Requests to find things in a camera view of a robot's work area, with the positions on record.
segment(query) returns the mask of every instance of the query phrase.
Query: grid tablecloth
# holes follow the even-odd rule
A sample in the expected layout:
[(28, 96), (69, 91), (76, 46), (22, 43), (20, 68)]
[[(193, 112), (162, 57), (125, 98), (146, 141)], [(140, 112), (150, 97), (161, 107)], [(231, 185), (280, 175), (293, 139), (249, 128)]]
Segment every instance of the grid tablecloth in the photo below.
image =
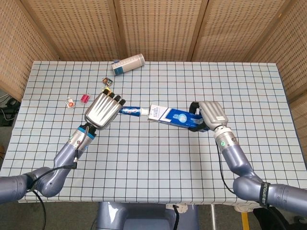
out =
[[(307, 188), (307, 172), (283, 84), (275, 64), (146, 62), (114, 76), (111, 62), (35, 61), (0, 172), (19, 175), (53, 159), (102, 91), (102, 79), (129, 106), (187, 110), (217, 101), (255, 172), (270, 183)], [(91, 94), (89, 103), (80, 99)], [(67, 97), (76, 101), (66, 108)], [(229, 187), (236, 175), (223, 159)], [(97, 137), (50, 201), (223, 203), (255, 205), (225, 189), (213, 132), (118, 115)], [(23, 201), (36, 201), (32, 194)]]

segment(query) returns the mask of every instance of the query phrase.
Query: white cylindrical container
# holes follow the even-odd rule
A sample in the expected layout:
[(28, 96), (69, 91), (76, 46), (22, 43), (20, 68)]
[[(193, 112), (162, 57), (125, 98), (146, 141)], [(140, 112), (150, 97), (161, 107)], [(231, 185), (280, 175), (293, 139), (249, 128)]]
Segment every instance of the white cylindrical container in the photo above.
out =
[(145, 59), (143, 57), (143, 54), (137, 54), (124, 60), (121, 60), (118, 63), (112, 64), (112, 68), (115, 75), (119, 75), (132, 69), (141, 67), (143, 65), (145, 65)]

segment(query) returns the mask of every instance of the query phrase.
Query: silver robotic hand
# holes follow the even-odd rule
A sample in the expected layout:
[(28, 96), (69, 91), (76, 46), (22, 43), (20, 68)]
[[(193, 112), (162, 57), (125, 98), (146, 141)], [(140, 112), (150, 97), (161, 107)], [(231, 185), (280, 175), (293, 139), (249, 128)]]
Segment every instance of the silver robotic hand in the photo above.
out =
[(0, 204), (19, 200), (27, 191), (37, 189), (43, 196), (58, 194), (71, 169), (95, 138), (95, 131), (105, 129), (116, 117), (125, 100), (104, 90), (87, 109), (85, 125), (80, 125), (54, 159), (54, 168), (42, 167), (32, 172), (0, 177)]
[(233, 132), (227, 127), (228, 119), (219, 103), (193, 102), (190, 112), (195, 113), (197, 108), (204, 120), (200, 128), (214, 131), (214, 139), (229, 169), (239, 175), (233, 184), (234, 193), (239, 198), (256, 201), (262, 207), (272, 205), (307, 216), (307, 190), (262, 181), (255, 174)]

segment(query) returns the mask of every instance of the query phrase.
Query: toothpaste box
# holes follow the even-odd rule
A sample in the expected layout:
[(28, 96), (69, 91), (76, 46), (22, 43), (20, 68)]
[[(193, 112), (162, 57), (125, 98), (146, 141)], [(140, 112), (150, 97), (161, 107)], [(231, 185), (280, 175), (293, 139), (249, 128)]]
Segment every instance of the toothpaste box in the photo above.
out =
[(181, 128), (194, 128), (203, 122), (201, 115), (153, 104), (150, 106), (148, 120)]

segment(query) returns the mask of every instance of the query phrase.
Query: pink object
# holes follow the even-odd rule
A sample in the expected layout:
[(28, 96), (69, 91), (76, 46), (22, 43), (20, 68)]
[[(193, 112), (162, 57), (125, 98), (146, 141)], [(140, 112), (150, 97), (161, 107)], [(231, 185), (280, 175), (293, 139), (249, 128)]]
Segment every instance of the pink object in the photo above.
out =
[(83, 102), (83, 103), (87, 103), (88, 102), (88, 100), (90, 99), (90, 95), (88, 95), (88, 94), (83, 94), (83, 96), (82, 96), (82, 98), (81, 98), (81, 102)]

